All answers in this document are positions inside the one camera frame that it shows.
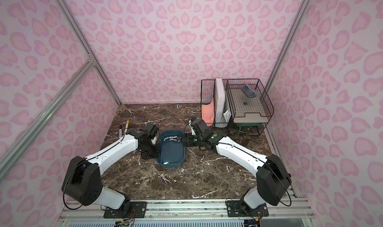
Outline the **teal plastic storage box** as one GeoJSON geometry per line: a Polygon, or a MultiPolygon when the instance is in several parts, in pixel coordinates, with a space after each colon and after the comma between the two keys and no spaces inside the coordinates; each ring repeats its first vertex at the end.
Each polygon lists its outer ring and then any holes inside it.
{"type": "Polygon", "coordinates": [[[162,168],[179,168],[185,160],[184,132],[167,130],[160,134],[157,163],[162,168]]]}

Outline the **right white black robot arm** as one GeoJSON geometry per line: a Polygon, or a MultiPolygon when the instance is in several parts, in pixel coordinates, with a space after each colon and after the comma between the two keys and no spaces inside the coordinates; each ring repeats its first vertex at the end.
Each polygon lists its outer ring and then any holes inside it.
{"type": "Polygon", "coordinates": [[[256,179],[256,186],[241,197],[241,205],[254,210],[264,204],[277,206],[291,186],[291,175],[282,160],[275,154],[262,155],[233,141],[229,136],[214,132],[204,120],[192,118],[189,121],[193,146],[212,151],[226,157],[250,172],[256,179]]]}

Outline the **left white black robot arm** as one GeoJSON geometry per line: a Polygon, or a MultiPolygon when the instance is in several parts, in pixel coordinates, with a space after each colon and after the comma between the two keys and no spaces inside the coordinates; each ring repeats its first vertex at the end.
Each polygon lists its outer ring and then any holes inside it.
{"type": "Polygon", "coordinates": [[[141,158],[156,158],[160,154],[157,143],[159,128],[148,123],[143,130],[120,130],[120,138],[104,149],[87,157],[74,157],[68,166],[62,192],[83,206],[96,204],[114,211],[129,212],[130,198],[121,192],[104,187],[101,176],[127,154],[139,151],[141,158]]]}

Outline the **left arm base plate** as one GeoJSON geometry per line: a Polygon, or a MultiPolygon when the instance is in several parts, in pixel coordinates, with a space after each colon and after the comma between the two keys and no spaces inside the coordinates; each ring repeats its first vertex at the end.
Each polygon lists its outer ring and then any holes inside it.
{"type": "Polygon", "coordinates": [[[143,201],[128,201],[124,203],[119,209],[106,208],[103,218],[105,219],[130,219],[144,218],[147,210],[147,202],[143,201]]]}

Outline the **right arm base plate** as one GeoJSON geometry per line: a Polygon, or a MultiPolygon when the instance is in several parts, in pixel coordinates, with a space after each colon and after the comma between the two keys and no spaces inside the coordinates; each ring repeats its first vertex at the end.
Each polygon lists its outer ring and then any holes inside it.
{"type": "Polygon", "coordinates": [[[269,216],[266,204],[262,204],[256,209],[251,209],[242,200],[226,199],[225,205],[229,217],[254,217],[261,219],[269,216]]]}

